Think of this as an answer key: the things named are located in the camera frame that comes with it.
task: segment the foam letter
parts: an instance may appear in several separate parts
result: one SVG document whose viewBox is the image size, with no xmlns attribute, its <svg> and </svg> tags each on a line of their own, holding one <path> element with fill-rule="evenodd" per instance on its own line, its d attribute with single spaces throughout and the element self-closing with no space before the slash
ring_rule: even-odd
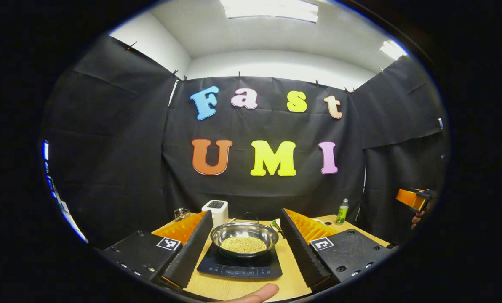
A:
<svg viewBox="0 0 502 303">
<path fill-rule="evenodd" d="M 232 146 L 231 140 L 217 140 L 219 146 L 219 159 L 215 166 L 206 163 L 206 153 L 212 141 L 206 139 L 195 139 L 191 142 L 193 149 L 193 168 L 203 175 L 218 175 L 224 172 L 228 163 L 228 148 Z"/>
<path fill-rule="evenodd" d="M 341 119 L 343 117 L 343 113 L 337 111 L 337 106 L 341 105 L 339 100 L 335 100 L 334 96 L 327 96 L 324 98 L 324 102 L 328 104 L 328 111 L 330 111 L 330 115 L 335 119 Z"/>
<path fill-rule="evenodd" d="M 322 157 L 324 158 L 324 165 L 320 172 L 324 175 L 337 173 L 338 169 L 335 166 L 334 158 L 335 143 L 320 142 L 318 146 L 320 146 L 320 148 L 322 149 Z"/>
<path fill-rule="evenodd" d="M 305 103 L 305 94 L 303 92 L 296 92 L 292 90 L 286 95 L 288 102 L 286 103 L 286 107 L 291 112 L 299 112 L 303 113 L 307 109 L 307 103 Z"/>
<path fill-rule="evenodd" d="M 217 105 L 217 99 L 214 94 L 217 94 L 218 92 L 219 88 L 217 86 L 210 86 L 209 88 L 201 90 L 196 94 L 192 94 L 189 97 L 191 100 L 195 101 L 197 111 L 199 111 L 199 115 L 197 116 L 199 121 L 216 113 L 216 110 L 211 109 L 208 104 L 211 104 L 212 106 Z"/>
<path fill-rule="evenodd" d="M 251 88 L 238 88 L 236 90 L 236 96 L 232 97 L 230 102 L 234 106 L 238 107 L 243 107 L 245 106 L 246 109 L 256 109 L 258 106 L 256 103 L 256 92 L 255 90 L 252 90 Z"/>
<path fill-rule="evenodd" d="M 279 165 L 278 175 L 296 175 L 296 170 L 294 169 L 294 148 L 296 144 L 294 142 L 281 142 L 275 154 L 272 148 L 270 148 L 270 144 L 264 140 L 253 141 L 251 146 L 255 148 L 255 168 L 251 170 L 251 176 L 266 175 L 264 164 L 271 176 L 275 174 Z"/>
</svg>

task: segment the induction cooktop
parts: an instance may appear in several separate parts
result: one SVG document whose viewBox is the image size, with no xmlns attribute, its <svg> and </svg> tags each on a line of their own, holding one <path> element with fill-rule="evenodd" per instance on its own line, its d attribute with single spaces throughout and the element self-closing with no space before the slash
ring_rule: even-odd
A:
<svg viewBox="0 0 502 303">
<path fill-rule="evenodd" d="M 283 275 L 275 246 L 264 255 L 253 258 L 227 257 L 214 244 L 197 267 L 199 272 L 227 278 L 264 279 Z"/>
</svg>

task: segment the white wall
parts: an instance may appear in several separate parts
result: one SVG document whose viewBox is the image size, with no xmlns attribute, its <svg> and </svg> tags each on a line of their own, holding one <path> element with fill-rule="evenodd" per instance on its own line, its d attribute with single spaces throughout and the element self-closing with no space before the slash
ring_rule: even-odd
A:
<svg viewBox="0 0 502 303">
<path fill-rule="evenodd" d="M 145 12 L 112 31 L 112 36 L 150 57 L 183 79 L 191 57 L 165 27 L 149 12 Z"/>
<path fill-rule="evenodd" d="M 245 50 L 214 54 L 191 61 L 187 78 L 237 76 L 279 77 L 352 90 L 378 72 L 337 59 L 283 50 Z"/>
</svg>

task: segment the stainless steel bowl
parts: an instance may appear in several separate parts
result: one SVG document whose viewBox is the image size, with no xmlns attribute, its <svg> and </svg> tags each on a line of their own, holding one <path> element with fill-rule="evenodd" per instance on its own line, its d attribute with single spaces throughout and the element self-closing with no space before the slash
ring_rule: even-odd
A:
<svg viewBox="0 0 502 303">
<path fill-rule="evenodd" d="M 262 224 L 249 222 L 234 222 L 217 226 L 210 233 L 213 244 L 216 244 L 219 251 L 227 257 L 252 258 L 266 253 L 278 242 L 279 236 L 275 230 Z M 260 239 L 266 244 L 266 249 L 259 252 L 242 253 L 226 250 L 221 247 L 221 243 L 232 237 L 253 237 Z"/>
</svg>

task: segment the finger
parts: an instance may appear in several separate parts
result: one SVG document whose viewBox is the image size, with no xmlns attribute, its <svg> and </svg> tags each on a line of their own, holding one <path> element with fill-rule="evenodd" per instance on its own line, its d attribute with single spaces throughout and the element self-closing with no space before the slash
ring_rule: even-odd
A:
<svg viewBox="0 0 502 303">
<path fill-rule="evenodd" d="M 216 303 L 262 303 L 269 298 L 273 297 L 279 291 L 279 286 L 276 284 L 268 283 L 262 286 L 256 292 L 250 293 L 243 297 L 232 299 L 230 301 L 219 301 Z"/>
</svg>

